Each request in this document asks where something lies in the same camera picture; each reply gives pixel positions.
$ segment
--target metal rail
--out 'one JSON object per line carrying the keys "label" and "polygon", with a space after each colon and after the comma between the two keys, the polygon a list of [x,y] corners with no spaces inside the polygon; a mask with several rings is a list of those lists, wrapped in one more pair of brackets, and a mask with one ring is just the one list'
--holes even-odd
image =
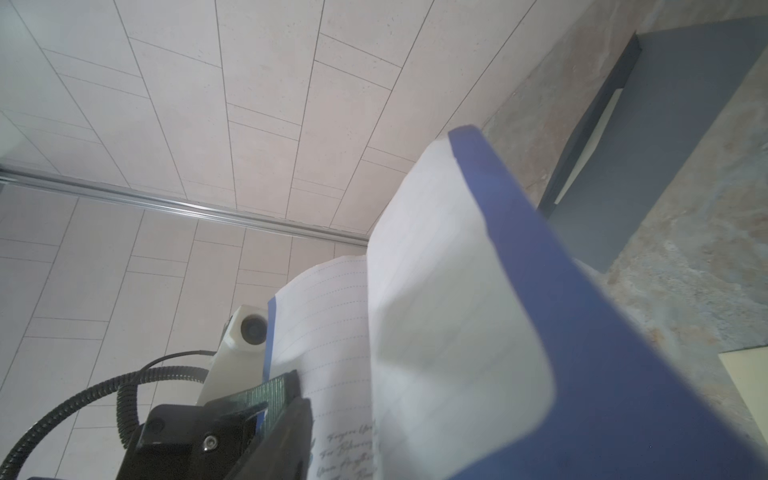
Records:
{"label": "metal rail", "polygon": [[26,168],[9,167],[0,164],[0,184],[19,185],[36,188],[60,194],[76,195],[78,197],[93,198],[115,204],[128,204],[136,207],[171,212],[186,215],[188,217],[212,220],[228,223],[240,227],[248,227],[295,237],[316,238],[332,242],[348,243],[365,247],[368,245],[368,236],[358,233],[350,233],[331,228],[313,227],[304,223],[272,218],[264,215],[251,214],[226,207],[218,207],[208,204],[191,203],[187,200],[162,197],[156,194],[129,188],[116,187],[114,185],[99,184],[86,180],[75,180],[58,175],[41,174],[36,170]]}

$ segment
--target notebook page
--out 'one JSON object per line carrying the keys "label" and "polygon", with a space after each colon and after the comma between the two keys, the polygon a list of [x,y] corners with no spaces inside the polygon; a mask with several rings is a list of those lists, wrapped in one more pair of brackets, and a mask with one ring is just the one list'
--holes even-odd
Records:
{"label": "notebook page", "polygon": [[367,254],[377,478],[768,478],[476,127],[428,147]]}
{"label": "notebook page", "polygon": [[369,241],[378,478],[448,478],[532,430],[554,396],[450,157],[448,141],[427,149]]}
{"label": "notebook page", "polygon": [[366,284],[366,258],[339,257],[300,274],[270,301],[265,372],[297,370],[312,403],[310,479],[372,476]]}

